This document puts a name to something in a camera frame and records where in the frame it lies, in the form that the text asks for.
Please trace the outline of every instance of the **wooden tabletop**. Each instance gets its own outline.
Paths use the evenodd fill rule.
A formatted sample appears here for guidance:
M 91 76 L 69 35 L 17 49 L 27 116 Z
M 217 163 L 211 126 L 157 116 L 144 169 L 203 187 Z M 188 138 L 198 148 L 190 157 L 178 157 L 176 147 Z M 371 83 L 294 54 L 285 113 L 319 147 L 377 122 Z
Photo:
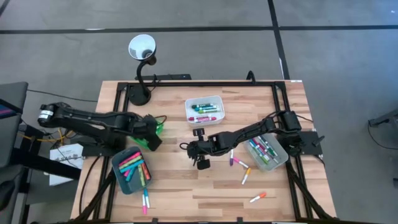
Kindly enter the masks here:
M 118 82 L 120 81 L 103 82 L 97 112 L 113 110 Z M 303 83 L 286 81 L 286 88 L 290 109 L 311 119 Z M 112 222 L 149 222 L 152 218 L 159 218 L 160 222 L 221 222 L 236 221 L 236 217 L 243 217 L 245 221 L 295 220 L 284 165 L 272 172 L 261 172 L 240 144 L 234 150 L 234 155 L 252 168 L 247 182 L 241 185 L 245 170 L 239 165 L 230 167 L 229 154 L 221 157 L 208 156 L 206 158 L 210 159 L 211 167 L 197 170 L 196 166 L 192 166 L 193 161 L 188 158 L 187 153 L 179 148 L 181 142 L 197 140 L 192 136 L 192 128 L 186 122 L 185 100 L 213 95 L 223 99 L 226 115 L 221 124 L 206 126 L 206 135 L 235 131 L 258 122 L 275 111 L 271 88 L 266 86 L 157 87 L 152 92 L 148 104 L 144 106 L 130 104 L 128 111 L 140 115 L 165 114 L 167 121 L 160 135 L 163 140 L 162 145 L 155 152 L 143 150 L 153 179 L 148 186 L 151 205 L 148 214 L 142 214 L 142 192 L 124 195 L 117 185 Z M 311 122 L 300 118 L 299 120 L 303 129 L 313 128 Z M 71 218 L 78 216 L 81 187 L 93 161 L 94 158 L 84 161 Z M 302 162 L 309 191 L 327 213 L 335 216 L 324 166 L 313 156 L 302 156 Z M 96 163 L 88 178 L 83 194 L 83 208 L 88 205 L 98 189 L 101 166 L 102 159 Z M 262 192 L 267 192 L 266 198 L 249 203 L 251 198 Z M 300 211 L 305 217 L 299 189 L 297 193 Z M 106 192 L 103 197 L 100 217 L 104 217 L 107 195 Z

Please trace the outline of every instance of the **lamp base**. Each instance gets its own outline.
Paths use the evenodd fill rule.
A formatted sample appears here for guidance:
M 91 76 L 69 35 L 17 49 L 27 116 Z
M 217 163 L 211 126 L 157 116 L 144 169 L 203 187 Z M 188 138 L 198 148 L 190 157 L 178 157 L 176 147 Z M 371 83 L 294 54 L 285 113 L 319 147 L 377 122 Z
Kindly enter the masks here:
M 129 92 L 130 102 L 136 106 L 142 106 L 150 100 L 150 91 L 146 86 L 135 85 Z

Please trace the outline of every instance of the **yellow cable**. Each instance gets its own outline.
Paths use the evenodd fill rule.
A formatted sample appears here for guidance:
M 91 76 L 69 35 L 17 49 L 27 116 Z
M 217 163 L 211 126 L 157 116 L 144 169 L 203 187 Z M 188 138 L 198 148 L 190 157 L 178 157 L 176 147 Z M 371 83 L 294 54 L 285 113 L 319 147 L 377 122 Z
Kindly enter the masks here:
M 70 135 L 71 133 L 73 133 L 73 131 L 69 131 L 66 135 L 61 136 L 61 137 L 58 138 L 58 139 L 36 139 L 36 141 L 41 141 L 41 142 L 55 142 L 55 141 L 59 141 L 59 140 L 61 140 L 61 139 L 64 139 L 65 137 L 67 137 L 67 136 Z M 23 138 L 32 140 L 32 137 L 23 135 L 23 134 L 21 134 L 21 133 L 18 133 L 18 135 L 22 136 Z
M 58 128 L 58 133 L 60 133 L 60 136 L 61 136 L 61 146 L 63 146 L 63 136 L 62 136 L 61 128 Z

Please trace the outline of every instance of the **white container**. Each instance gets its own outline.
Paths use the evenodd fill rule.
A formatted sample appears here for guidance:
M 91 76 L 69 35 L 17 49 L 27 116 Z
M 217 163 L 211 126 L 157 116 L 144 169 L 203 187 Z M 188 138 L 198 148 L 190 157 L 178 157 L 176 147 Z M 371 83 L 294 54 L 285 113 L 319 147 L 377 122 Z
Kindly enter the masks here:
M 271 148 L 273 148 L 273 150 L 275 150 L 275 152 L 278 154 L 278 156 L 275 156 L 275 159 L 277 159 L 278 163 L 270 159 L 268 164 L 265 164 L 262 161 L 262 159 L 259 157 L 258 153 L 256 153 L 255 150 L 250 146 L 249 141 L 245 141 L 243 145 L 246 148 L 246 150 L 248 150 L 251 157 L 255 160 L 259 170 L 272 171 L 277 167 L 281 166 L 282 164 L 284 164 L 289 158 L 289 155 L 286 153 L 285 149 L 279 144 L 278 140 L 276 140 L 273 134 L 263 134 L 262 137 L 266 139 Z
M 192 109 L 192 105 L 201 105 L 201 104 L 207 104 L 207 103 L 213 103 L 214 105 L 217 105 L 220 108 L 220 112 L 200 114 L 199 112 Z M 211 125 L 211 124 L 220 124 L 225 116 L 223 100 L 221 99 L 220 96 L 207 96 L 207 97 L 202 97 L 202 98 L 187 99 L 185 101 L 185 113 L 187 114 L 187 122 L 192 127 L 201 127 L 201 126 L 206 126 L 206 125 Z M 206 122 L 202 122 L 202 123 L 195 123 L 194 121 L 189 120 L 189 117 L 196 117 L 196 116 L 203 116 L 203 115 L 211 115 L 211 117 L 215 117 L 216 119 L 214 121 L 206 121 Z

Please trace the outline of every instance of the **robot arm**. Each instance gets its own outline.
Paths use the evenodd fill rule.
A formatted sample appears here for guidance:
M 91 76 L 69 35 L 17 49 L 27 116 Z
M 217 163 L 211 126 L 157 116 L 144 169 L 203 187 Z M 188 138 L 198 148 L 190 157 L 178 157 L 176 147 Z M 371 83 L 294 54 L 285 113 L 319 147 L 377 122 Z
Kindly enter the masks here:
M 117 139 L 125 136 L 147 140 L 148 147 L 152 151 L 162 143 L 156 135 L 157 121 L 149 114 L 142 117 L 132 112 L 92 113 L 77 110 L 66 103 L 42 105 L 40 109 L 37 121 L 41 126 L 66 128 L 92 137 L 109 147 L 116 147 Z
M 281 128 L 276 127 L 275 117 L 278 117 L 281 122 Z M 198 162 L 198 169 L 206 169 L 210 167 L 210 161 L 205 160 L 205 155 L 222 156 L 234 149 L 239 143 L 265 133 L 291 134 L 300 130 L 301 125 L 294 111 L 279 111 L 269 114 L 262 121 L 240 130 L 212 134 L 208 136 L 207 141 L 203 139 L 204 129 L 195 129 L 193 135 L 198 136 L 199 140 L 183 144 L 187 145 L 187 154 L 189 158 L 194 160 L 193 165 Z

